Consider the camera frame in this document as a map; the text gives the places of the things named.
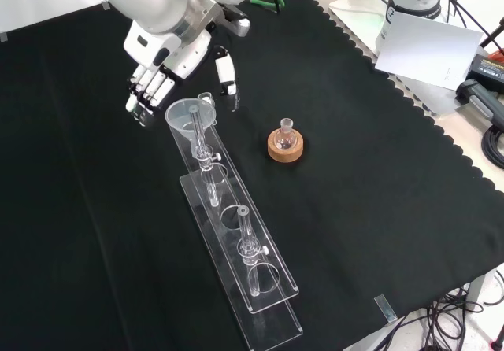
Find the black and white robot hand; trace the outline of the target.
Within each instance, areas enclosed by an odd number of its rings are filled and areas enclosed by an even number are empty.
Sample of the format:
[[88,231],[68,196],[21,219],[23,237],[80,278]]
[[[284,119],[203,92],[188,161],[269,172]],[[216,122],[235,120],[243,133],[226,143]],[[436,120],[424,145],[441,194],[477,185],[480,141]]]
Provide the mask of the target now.
[[238,75],[228,49],[215,43],[217,23],[210,22],[186,46],[178,36],[151,35],[133,22],[124,49],[138,64],[128,79],[125,108],[143,127],[150,126],[167,109],[171,97],[208,59],[214,60],[220,96],[231,111],[240,106]]

